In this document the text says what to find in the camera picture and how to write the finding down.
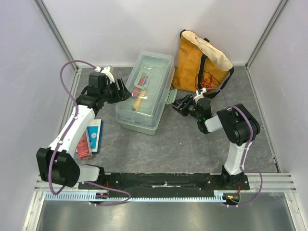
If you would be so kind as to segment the yellow utility knife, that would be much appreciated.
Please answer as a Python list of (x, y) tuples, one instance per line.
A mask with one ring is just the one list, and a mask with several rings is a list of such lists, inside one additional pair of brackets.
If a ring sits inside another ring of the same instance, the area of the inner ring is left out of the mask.
[(133, 111), (138, 111), (139, 110), (139, 106), (142, 102), (143, 99), (147, 100), (147, 96), (146, 96), (146, 90), (142, 90), (141, 93), (139, 93), (134, 105), (133, 105)]

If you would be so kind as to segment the red black utility knife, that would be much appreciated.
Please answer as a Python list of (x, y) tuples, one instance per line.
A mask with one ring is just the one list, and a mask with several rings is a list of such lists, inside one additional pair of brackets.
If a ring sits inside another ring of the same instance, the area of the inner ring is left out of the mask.
[(147, 82), (147, 74), (141, 74), (134, 83), (134, 89), (132, 91), (132, 97), (137, 97), (141, 90), (145, 89)]

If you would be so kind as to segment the green plastic tool box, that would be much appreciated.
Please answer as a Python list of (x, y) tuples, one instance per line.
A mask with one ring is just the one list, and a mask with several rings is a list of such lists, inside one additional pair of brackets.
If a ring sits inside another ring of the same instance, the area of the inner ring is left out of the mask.
[(116, 119), (126, 129), (155, 135), (165, 105), (175, 101), (171, 55), (142, 51), (126, 82), (132, 96), (116, 104)]

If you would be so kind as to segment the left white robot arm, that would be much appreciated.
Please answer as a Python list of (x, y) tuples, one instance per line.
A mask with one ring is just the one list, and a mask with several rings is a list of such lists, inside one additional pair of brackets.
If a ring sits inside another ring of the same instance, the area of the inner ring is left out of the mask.
[(106, 183), (101, 167), (80, 166), (74, 160), (77, 145), (91, 121), (105, 103), (123, 102), (131, 97), (123, 79), (111, 79), (110, 74), (91, 73), (89, 83), (75, 99), (73, 112), (57, 138), (36, 154), (40, 177), (49, 184), (73, 187), (89, 181), (95, 189)]

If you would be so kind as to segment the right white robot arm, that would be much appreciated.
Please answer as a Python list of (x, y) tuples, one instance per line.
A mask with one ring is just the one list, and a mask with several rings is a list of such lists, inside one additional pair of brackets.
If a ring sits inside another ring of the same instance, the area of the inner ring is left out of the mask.
[(214, 183), (223, 189), (249, 190), (244, 162), (252, 142), (260, 133), (260, 125), (250, 112), (240, 103), (212, 115), (209, 99), (200, 98), (196, 101), (190, 94), (175, 100), (172, 107), (182, 116), (194, 117), (203, 134), (224, 130), (230, 142), (229, 152), (221, 175)]

